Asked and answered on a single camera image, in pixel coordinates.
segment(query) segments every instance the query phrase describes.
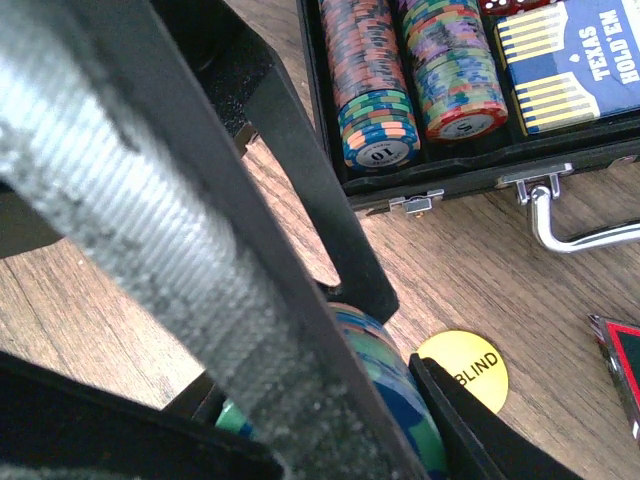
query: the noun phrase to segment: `metal clasp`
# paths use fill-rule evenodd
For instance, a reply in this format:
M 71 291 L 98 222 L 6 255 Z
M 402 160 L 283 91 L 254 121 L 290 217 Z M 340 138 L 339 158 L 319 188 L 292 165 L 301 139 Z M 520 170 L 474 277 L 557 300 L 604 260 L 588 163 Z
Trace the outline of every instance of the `metal clasp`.
M 551 190 L 551 196 L 554 200 L 560 197 L 560 179 L 561 175 L 569 175 L 573 172 L 573 165 L 563 163 L 562 165 L 554 165 L 551 167 L 543 167 L 526 172 L 513 173 L 503 175 L 498 179 L 496 188 L 506 188 L 510 185 L 516 186 L 518 195 L 518 203 L 527 205 L 531 200 L 531 188 L 541 183 L 548 182 Z
M 433 209 L 434 202 L 442 200 L 444 197 L 444 190 L 430 190 L 426 195 L 416 195 L 413 197 L 396 197 L 389 200 L 389 208 L 391 210 L 397 210 L 398 208 L 404 208 L 407 215 L 412 215 L 416 218 L 420 218 L 425 212 Z

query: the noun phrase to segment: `wood grain surface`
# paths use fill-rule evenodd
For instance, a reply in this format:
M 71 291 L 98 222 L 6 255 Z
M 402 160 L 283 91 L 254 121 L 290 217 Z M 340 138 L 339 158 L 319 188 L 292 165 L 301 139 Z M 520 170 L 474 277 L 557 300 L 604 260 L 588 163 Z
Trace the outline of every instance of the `wood grain surface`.
M 280 54 L 310 112 L 293 0 L 234 0 Z M 261 141 L 246 165 L 313 275 L 336 275 L 297 197 Z M 560 235 L 640 216 L 640 166 L 562 180 Z M 640 321 L 640 244 L 550 254 L 514 193 L 447 201 L 423 218 L 375 216 L 363 226 L 397 289 L 389 330 L 408 356 L 447 329 L 502 352 L 510 392 L 500 415 L 586 479 L 640 478 L 634 444 L 587 315 Z M 68 241 L 0 261 L 0 347 L 162 407 L 199 364 Z

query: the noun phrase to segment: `red die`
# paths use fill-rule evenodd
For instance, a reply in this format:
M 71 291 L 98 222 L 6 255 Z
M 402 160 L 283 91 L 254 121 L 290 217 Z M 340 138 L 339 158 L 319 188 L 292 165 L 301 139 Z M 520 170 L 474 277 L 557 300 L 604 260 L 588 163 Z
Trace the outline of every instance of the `red die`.
M 513 3 L 516 5 L 516 12 L 526 12 L 550 3 L 556 3 L 556 0 L 513 0 Z
M 515 5 L 517 0 L 478 0 L 482 13 L 485 15 L 512 15 L 519 8 Z

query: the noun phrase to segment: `black plastic frame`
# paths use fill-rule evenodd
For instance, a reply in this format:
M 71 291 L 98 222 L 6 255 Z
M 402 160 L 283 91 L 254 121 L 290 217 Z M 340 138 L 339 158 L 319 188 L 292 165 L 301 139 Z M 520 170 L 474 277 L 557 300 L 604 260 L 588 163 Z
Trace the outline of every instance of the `black plastic frame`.
M 539 166 L 571 162 L 574 173 L 582 173 L 605 168 L 620 157 L 640 154 L 638 113 L 530 137 L 521 132 L 517 116 L 512 114 L 506 126 L 473 142 L 455 147 L 423 142 L 423 163 L 414 162 L 408 168 L 388 174 L 353 172 L 343 161 L 318 0 L 298 0 L 298 13 L 316 129 L 336 176 L 356 210 L 372 208 L 372 205 L 384 210 L 383 203 L 388 206 L 389 199 L 423 195 L 430 190 L 444 189 L 445 200 L 489 191 L 495 188 L 502 175 L 514 169 L 526 170 L 534 163 Z M 492 22 L 493 19 L 488 19 L 486 27 L 496 51 Z M 407 72 L 403 43 L 399 42 L 399 45 L 403 68 Z M 507 75 L 503 71 L 499 71 L 499 75 L 510 111 L 515 112 Z M 407 75 L 407 82 L 412 90 L 410 75 Z M 492 147 L 495 142 L 505 139 L 513 144 L 497 151 Z M 442 158 L 443 154 L 445 159 L 427 161 L 433 157 Z

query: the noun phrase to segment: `fabric strap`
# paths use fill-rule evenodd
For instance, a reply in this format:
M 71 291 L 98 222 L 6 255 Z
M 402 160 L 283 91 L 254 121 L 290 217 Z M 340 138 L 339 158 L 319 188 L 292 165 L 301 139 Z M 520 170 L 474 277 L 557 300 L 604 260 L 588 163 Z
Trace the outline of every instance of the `fabric strap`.
M 0 58 L 0 178 L 206 366 L 285 478 L 426 478 L 399 430 L 381 438 L 304 312 L 115 85 L 64 2 L 0 2 Z M 64 478 L 89 478 L 78 475 Z

